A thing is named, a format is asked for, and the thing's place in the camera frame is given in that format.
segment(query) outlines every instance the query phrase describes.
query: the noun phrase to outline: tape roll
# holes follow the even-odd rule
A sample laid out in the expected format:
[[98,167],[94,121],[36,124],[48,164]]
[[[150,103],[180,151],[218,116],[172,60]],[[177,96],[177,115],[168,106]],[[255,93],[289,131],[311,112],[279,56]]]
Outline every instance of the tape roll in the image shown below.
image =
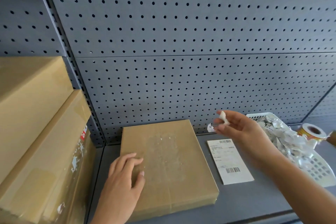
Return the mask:
[[323,140],[327,138],[327,134],[321,128],[309,123],[302,124],[297,134],[300,136],[306,135],[308,140]]

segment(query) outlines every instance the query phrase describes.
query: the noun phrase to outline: red and white label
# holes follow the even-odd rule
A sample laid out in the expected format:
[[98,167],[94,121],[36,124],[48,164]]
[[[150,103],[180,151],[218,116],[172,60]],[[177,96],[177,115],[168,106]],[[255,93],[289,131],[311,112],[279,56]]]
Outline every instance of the red and white label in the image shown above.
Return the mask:
[[87,130],[87,126],[85,126],[85,128],[84,128],[84,130],[83,130],[83,132],[81,134],[82,141],[84,141],[84,138],[85,138],[85,135],[86,135],[86,130]]

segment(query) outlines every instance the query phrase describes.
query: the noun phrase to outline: person's left hand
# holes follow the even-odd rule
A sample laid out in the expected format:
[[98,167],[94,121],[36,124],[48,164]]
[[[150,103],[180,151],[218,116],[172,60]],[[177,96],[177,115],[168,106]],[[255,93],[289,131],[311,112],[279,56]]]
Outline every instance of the person's left hand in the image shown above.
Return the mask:
[[131,153],[117,158],[110,166],[91,224],[124,224],[131,216],[145,185],[141,171],[132,188],[132,170],[144,159]]

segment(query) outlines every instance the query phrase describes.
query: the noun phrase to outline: white label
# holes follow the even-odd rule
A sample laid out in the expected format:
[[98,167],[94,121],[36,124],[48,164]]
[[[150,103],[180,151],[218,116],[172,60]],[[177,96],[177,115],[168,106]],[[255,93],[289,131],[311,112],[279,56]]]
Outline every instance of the white label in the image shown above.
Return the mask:
[[224,185],[254,181],[232,139],[207,141]]

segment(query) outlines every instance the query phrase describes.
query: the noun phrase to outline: forearm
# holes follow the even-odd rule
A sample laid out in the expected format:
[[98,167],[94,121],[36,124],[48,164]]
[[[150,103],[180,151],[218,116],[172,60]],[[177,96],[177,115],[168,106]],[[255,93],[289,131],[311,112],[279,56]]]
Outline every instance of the forearm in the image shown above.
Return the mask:
[[279,156],[272,159],[264,165],[263,171],[273,180],[302,222],[335,222],[335,197],[287,158]]

